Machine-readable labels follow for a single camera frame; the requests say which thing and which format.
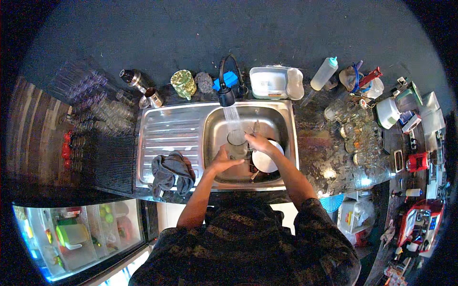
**faucet head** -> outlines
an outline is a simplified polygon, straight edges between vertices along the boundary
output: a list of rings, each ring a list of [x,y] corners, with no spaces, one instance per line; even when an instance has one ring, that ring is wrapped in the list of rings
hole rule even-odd
[[[218,91],[219,104],[228,107],[235,103],[235,95],[230,87],[221,88]]]

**white plate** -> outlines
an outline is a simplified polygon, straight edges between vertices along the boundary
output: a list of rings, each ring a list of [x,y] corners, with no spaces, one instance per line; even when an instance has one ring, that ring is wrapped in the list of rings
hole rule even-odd
[[[284,155],[283,148],[280,146],[278,142],[275,142],[273,140],[269,140],[272,145],[277,147],[280,152]],[[264,173],[272,173],[278,170],[277,166],[275,163],[272,161],[272,159],[265,153],[262,153],[261,151],[253,151],[253,154],[251,155],[251,158],[253,159],[253,164],[255,167]]]

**blue fan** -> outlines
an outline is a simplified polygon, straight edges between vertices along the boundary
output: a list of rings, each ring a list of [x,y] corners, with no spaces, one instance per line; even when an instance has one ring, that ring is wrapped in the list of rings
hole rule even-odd
[[[343,201],[343,194],[338,194],[335,196],[329,196],[327,198],[320,199],[321,205],[327,212],[335,212],[340,207]]]

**granite countertop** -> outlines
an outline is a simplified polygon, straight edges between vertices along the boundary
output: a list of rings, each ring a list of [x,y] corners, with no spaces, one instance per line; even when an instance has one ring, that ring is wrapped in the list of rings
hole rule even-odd
[[[164,100],[164,105],[188,103],[186,99],[178,97],[172,86],[166,86],[159,91],[160,97]],[[382,154],[376,168],[365,168],[356,166],[353,163],[353,156],[346,152],[344,139],[339,133],[340,126],[337,122],[329,123],[323,117],[324,109],[336,98],[348,96],[341,86],[329,92],[316,92],[312,100],[306,105],[301,106],[303,100],[293,101],[294,118],[299,149],[299,163],[301,172],[312,184],[318,196],[328,196],[333,194],[345,193],[357,189],[368,188],[370,186],[388,181],[392,176],[393,155]],[[190,102],[216,101],[216,93],[201,94],[197,92]],[[251,94],[245,98],[238,98],[237,101],[252,100]],[[136,133],[139,132],[140,120],[137,121]],[[397,149],[404,149],[405,138],[402,135],[399,124],[390,130],[385,130],[385,137],[389,139],[389,149],[391,152]],[[335,178],[325,178],[329,171],[335,171]],[[138,188],[133,182],[131,197],[143,200],[155,200],[151,192],[146,188]],[[192,192],[186,196],[178,196],[166,191],[161,201],[169,203],[185,204],[191,197]],[[210,205],[219,205],[227,200],[240,200],[242,198],[252,198],[263,200],[266,203],[290,202],[286,191],[230,191],[212,192],[210,195]]]

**blue bottle cap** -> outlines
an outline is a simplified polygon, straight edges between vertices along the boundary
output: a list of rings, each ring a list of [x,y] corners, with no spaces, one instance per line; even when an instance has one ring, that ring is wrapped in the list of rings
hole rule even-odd
[[[337,66],[337,57],[329,58],[329,63],[333,66]]]

